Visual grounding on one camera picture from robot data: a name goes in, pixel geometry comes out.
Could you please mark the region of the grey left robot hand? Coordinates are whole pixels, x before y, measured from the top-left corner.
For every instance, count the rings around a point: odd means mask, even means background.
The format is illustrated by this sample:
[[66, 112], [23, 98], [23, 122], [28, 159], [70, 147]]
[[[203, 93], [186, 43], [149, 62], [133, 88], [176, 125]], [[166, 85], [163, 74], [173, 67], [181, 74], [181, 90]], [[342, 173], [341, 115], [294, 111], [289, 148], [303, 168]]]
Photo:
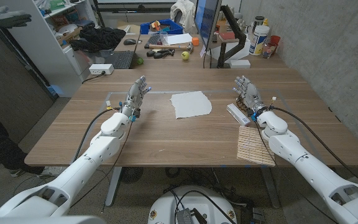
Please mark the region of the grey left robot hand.
[[121, 113], [128, 117], [140, 117], [140, 106], [144, 95], [152, 88], [147, 87], [146, 77], [141, 76], [129, 88], [126, 98], [121, 106]]

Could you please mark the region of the person's white-backed gloved hand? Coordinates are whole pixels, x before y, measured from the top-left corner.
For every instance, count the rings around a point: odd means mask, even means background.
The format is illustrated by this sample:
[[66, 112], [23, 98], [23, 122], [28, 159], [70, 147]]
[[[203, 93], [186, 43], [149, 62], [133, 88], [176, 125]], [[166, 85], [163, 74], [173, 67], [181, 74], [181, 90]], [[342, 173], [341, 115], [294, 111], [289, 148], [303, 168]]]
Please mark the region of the person's white-backed gloved hand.
[[2, 28], [24, 27], [32, 21], [31, 17], [25, 11], [10, 11], [7, 6], [0, 7], [0, 27]]

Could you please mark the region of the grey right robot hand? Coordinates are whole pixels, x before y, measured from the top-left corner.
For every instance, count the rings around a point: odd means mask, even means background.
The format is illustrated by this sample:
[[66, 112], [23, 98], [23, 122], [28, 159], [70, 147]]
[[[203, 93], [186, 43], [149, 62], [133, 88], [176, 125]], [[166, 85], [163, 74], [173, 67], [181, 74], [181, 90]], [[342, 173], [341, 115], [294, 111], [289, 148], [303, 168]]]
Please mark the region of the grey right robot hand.
[[244, 110], [248, 116], [255, 116], [257, 118], [267, 108], [262, 101], [258, 89], [244, 76], [236, 77], [234, 81], [237, 85], [233, 90], [238, 94], [236, 98], [238, 107]]

